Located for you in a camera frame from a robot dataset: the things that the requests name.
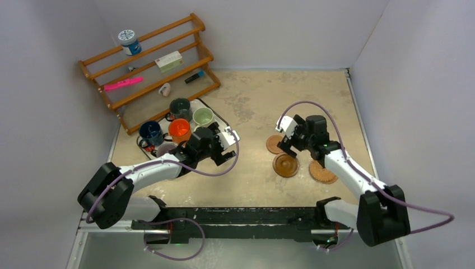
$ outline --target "tray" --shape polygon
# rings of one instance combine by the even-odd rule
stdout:
[[[194,100],[191,100],[190,101],[190,104],[191,104],[191,109],[192,109],[192,112],[195,112],[197,109],[199,108],[210,108],[212,111],[213,111],[213,114],[214,114],[214,121],[213,122],[217,122],[218,125],[219,125],[219,130],[221,132],[224,132],[225,131],[225,128],[226,127],[229,127],[229,123],[227,121],[225,121],[218,113],[216,113],[216,111],[214,109],[212,109],[208,104],[206,104],[203,100],[201,100],[200,98],[196,98]],[[165,118],[161,118],[160,120],[157,120],[158,123],[160,124],[160,128],[162,128],[162,131],[163,133],[168,133],[168,126],[170,125],[170,122],[168,120],[166,120]],[[190,128],[191,130],[194,130],[194,128],[196,127],[196,123],[192,120],[190,121]],[[152,155],[151,151],[154,150],[155,148],[152,149],[152,147],[148,147],[146,149],[144,149],[143,147],[140,146],[140,143],[141,143],[141,140],[142,140],[142,137],[141,136],[137,136],[137,146],[138,148],[150,159],[150,160],[153,160],[153,159],[156,159],[155,156]]]

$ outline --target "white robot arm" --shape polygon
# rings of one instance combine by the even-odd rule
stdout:
[[[284,116],[278,120],[276,130],[285,134],[278,146],[287,154],[295,157],[291,147],[299,151],[308,150],[314,160],[335,174],[356,196],[360,198],[358,206],[349,204],[338,197],[317,202],[320,218],[335,221],[357,229],[363,241],[376,245],[406,235],[410,232],[407,209],[382,197],[378,190],[350,165],[348,152],[343,153],[340,144],[329,139],[326,119],[321,115],[312,115],[305,120],[295,115]],[[404,193],[394,185],[387,186],[351,160],[360,172],[371,179],[381,189],[395,198],[404,201]]]
[[[180,177],[195,169],[198,162],[208,157],[216,165],[221,165],[235,156],[234,151],[224,155],[222,153],[235,144],[236,139],[239,140],[238,134],[230,128],[224,132],[218,132],[217,126],[198,128],[184,147],[179,144],[176,149],[160,158],[119,167],[106,163],[96,172],[77,200],[86,211],[92,210],[92,218],[101,229],[109,228],[119,220],[151,221],[160,213],[158,199],[131,197],[134,192],[165,179]],[[123,178],[93,208],[106,187],[121,175]]]

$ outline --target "pink highlighter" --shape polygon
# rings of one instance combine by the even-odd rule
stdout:
[[[115,89],[118,89],[118,88],[134,85],[134,84],[137,84],[137,83],[142,82],[142,81],[143,81],[143,77],[130,78],[128,80],[119,81],[115,84],[104,85],[104,90],[105,91],[111,91],[111,90],[115,90]]]

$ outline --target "cork coaster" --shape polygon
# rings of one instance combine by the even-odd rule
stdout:
[[[318,182],[323,184],[335,183],[338,178],[335,174],[326,168],[323,168],[317,161],[312,161],[309,165],[310,175]]]
[[[274,158],[272,167],[281,177],[289,178],[297,174],[300,164],[297,159],[292,158],[289,154],[280,153]]]
[[[282,136],[277,134],[269,136],[266,141],[267,150],[274,154],[282,153],[283,151],[277,147],[277,144],[282,141]]]

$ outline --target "wooden rack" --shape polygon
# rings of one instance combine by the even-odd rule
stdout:
[[[86,76],[86,78],[88,78],[89,80],[92,81],[92,83],[94,83],[95,86],[97,86],[97,89],[100,93],[100,95],[102,96],[102,98],[104,99],[104,102],[105,104],[107,105],[107,107],[114,111],[117,115],[117,117],[119,118],[120,120],[120,123],[122,124],[122,126],[124,127],[125,131],[128,133],[128,134],[131,134],[135,131],[137,131],[139,129],[139,127],[142,125],[143,122],[145,121],[148,121],[148,120],[158,120],[159,118],[163,117],[166,113],[168,113],[170,110],[168,108],[165,108],[163,111],[159,112],[158,114],[154,115],[153,117],[149,118],[149,119],[145,119],[144,121],[142,121],[141,123],[139,123],[138,125],[135,125],[133,127],[128,127],[124,121],[124,119],[122,118],[122,116],[119,114],[118,112],[118,109],[123,107],[124,105],[127,105],[128,103],[132,102],[133,100],[136,100],[138,98],[140,98],[141,96],[143,95],[146,95],[148,94],[149,92],[153,91],[153,90],[156,90],[158,88],[160,88],[163,84],[167,83],[167,82],[170,82],[170,81],[173,81],[177,78],[179,78],[180,76],[184,75],[184,74],[187,74],[197,68],[202,68],[206,74],[208,74],[208,76],[212,79],[212,81],[214,82],[214,84],[212,84],[211,86],[209,87],[206,87],[205,89],[197,92],[196,94],[192,95],[192,96],[189,96],[188,97],[188,100],[193,100],[197,97],[200,97],[201,95],[213,90],[213,89],[216,89],[218,88],[219,86],[221,86],[221,83],[220,83],[220,80],[216,77],[216,75],[211,71],[210,67],[208,66],[208,63],[210,61],[212,61],[214,58],[213,58],[213,54],[211,54],[211,52],[204,46],[203,42],[201,41],[201,37],[199,36],[199,32],[200,31],[204,31],[204,23],[203,21],[201,21],[198,16],[196,16],[194,13],[191,13],[190,16],[186,17],[186,18],[183,18],[179,21],[175,21],[174,23],[172,24],[169,24],[167,26],[164,26],[162,28],[159,28],[155,31],[152,31],[146,35],[143,35],[143,36],[140,36],[138,38],[138,41],[145,41],[149,38],[152,38],[158,34],[161,34],[163,32],[166,32],[170,29],[173,29],[179,25],[182,25],[186,22],[189,22],[191,21],[193,23],[193,29],[191,29],[190,31],[187,31],[181,35],[178,35],[168,41],[165,41],[163,43],[160,43],[158,45],[155,45],[154,47],[150,48],[150,49],[147,49],[147,50],[143,50],[141,51],[140,53],[136,54],[136,55],[133,55],[133,56],[129,56],[127,59],[124,59],[118,63],[115,63],[109,67],[106,67],[96,73],[93,73],[93,74],[90,74],[89,73],[89,70],[87,69],[87,66],[89,64],[92,64],[92,63],[95,63],[101,59],[104,59],[108,56],[111,56],[112,54],[115,54],[117,52],[121,52],[122,51],[122,46],[117,46],[113,49],[110,49],[106,52],[103,52],[99,55],[96,55],[92,58],[89,58],[85,61],[78,61],[79,62],[79,65],[81,66],[81,69],[82,69],[82,72],[84,73],[84,75]],[[99,76],[102,76],[112,70],[115,70],[121,66],[124,66],[132,61],[135,61],[137,59],[140,59],[152,52],[155,52],[161,48],[164,48],[174,42],[177,42],[178,40],[182,40],[184,38],[186,38],[187,36],[191,36],[193,35],[194,36],[194,42],[187,45],[187,46],[184,46],[182,47],[181,49],[179,49],[178,51],[180,53],[183,53],[189,49],[192,49],[192,48],[195,48],[197,49],[197,52],[198,52],[198,56],[199,56],[199,61],[196,62],[196,63],[193,63],[191,64],[190,66],[188,66],[187,68],[184,68],[184,69],[181,69],[180,71],[177,71],[175,73],[173,73],[172,75],[170,76],[167,76],[165,78],[163,78],[162,80],[159,80],[147,87],[145,87],[144,89],[142,90],[139,90],[117,102],[114,102],[114,103],[111,103],[107,94],[104,92],[104,85],[107,85],[107,84],[113,84],[113,83],[116,83],[118,81],[121,81],[121,80],[125,80],[127,78],[130,78],[134,75],[137,75],[139,74],[140,72],[143,72],[144,70],[147,70],[151,67],[154,67],[156,66],[156,63],[155,61],[152,61],[148,64],[145,64],[144,66],[142,67],[139,67],[139,68],[136,68],[134,69],[132,72],[129,72],[125,75],[122,75],[114,80],[111,80],[103,85],[99,84],[97,81],[96,81],[96,78],[99,77]]]

